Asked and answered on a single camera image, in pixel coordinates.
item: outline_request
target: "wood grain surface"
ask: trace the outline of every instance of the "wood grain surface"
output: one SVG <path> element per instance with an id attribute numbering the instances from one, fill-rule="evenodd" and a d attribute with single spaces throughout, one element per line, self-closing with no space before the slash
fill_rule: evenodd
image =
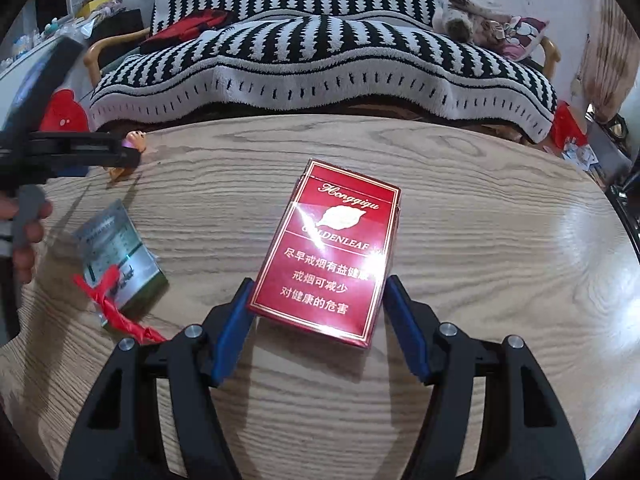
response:
<path id="1" fill-rule="evenodd" d="M 166 336 L 201 322 L 255 277 L 310 157 L 402 188 L 393 272 L 470 336 L 523 336 L 566 410 L 590 476 L 640 408 L 640 267 L 600 189 L 562 160 L 480 134 L 355 116 L 271 116 L 148 136 L 127 181 L 103 170 L 46 186 L 55 213 L 25 290 L 21 336 L 0 351 L 0 394 L 53 475 L 116 338 L 72 285 L 70 234 L 123 199 L 170 288 L 145 317 Z M 166 384 L 172 469 L 180 471 Z M 260 320 L 213 391 L 247 480 L 395 480 L 430 390 L 409 373 L 380 313 L 367 351 Z M 482 420 L 476 381 L 460 471 Z"/>

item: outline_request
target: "cigarette pack cellophane wrapper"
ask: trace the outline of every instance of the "cigarette pack cellophane wrapper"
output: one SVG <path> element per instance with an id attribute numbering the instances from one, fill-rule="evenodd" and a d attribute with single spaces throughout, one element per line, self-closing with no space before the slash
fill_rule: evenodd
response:
<path id="1" fill-rule="evenodd" d="M 398 187 L 310 160 L 248 308 L 303 330 L 369 346 L 399 205 Z"/>

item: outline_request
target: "metal screw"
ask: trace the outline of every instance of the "metal screw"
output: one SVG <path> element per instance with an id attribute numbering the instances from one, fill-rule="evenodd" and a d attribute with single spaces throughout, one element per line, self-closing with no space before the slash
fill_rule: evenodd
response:
<path id="1" fill-rule="evenodd" d="M 447 337 L 453 337 L 458 333 L 458 327 L 453 323 L 443 323 L 440 325 L 440 333 Z"/>
<path id="2" fill-rule="evenodd" d="M 202 335 L 202 327 L 200 325 L 189 325 L 184 329 L 184 335 L 189 339 L 196 339 Z"/>
<path id="3" fill-rule="evenodd" d="M 120 342 L 118 343 L 118 348 L 120 348 L 120 350 L 122 350 L 123 352 L 127 352 L 131 350 L 133 348 L 133 345 L 135 344 L 136 342 L 133 341 L 132 338 L 126 337 L 120 340 Z"/>
<path id="4" fill-rule="evenodd" d="M 507 338 L 507 343 L 511 348 L 522 348 L 524 346 L 524 341 L 519 335 L 510 335 Z"/>

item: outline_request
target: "finger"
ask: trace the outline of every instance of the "finger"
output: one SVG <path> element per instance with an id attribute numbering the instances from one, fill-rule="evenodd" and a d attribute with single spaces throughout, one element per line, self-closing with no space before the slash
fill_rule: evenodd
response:
<path id="1" fill-rule="evenodd" d="M 10 220 L 18 212 L 18 203 L 0 194 L 0 219 Z"/>
<path id="2" fill-rule="evenodd" d="M 32 244 L 37 244 L 44 238 L 44 227 L 40 222 L 29 222 L 24 226 L 24 232 L 27 235 L 27 240 Z"/>
<path id="3" fill-rule="evenodd" d="M 36 262 L 33 248 L 16 249 L 14 251 L 14 266 L 19 270 L 30 270 Z"/>
<path id="4" fill-rule="evenodd" d="M 26 285 L 27 283 L 31 282 L 31 280 L 33 279 L 33 273 L 31 269 L 18 269 L 17 273 L 18 273 L 18 280 L 23 285 Z"/>
<path id="5" fill-rule="evenodd" d="M 48 218 L 51 216 L 51 213 L 53 213 L 53 205 L 47 200 L 40 208 L 38 215 L 40 218 Z"/>

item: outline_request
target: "stuffed animal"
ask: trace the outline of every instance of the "stuffed animal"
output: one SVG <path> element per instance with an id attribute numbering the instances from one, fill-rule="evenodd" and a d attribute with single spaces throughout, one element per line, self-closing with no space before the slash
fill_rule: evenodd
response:
<path id="1" fill-rule="evenodd" d="M 460 43 L 487 48 L 504 41 L 501 23 L 511 21 L 495 0 L 438 0 L 433 30 Z"/>

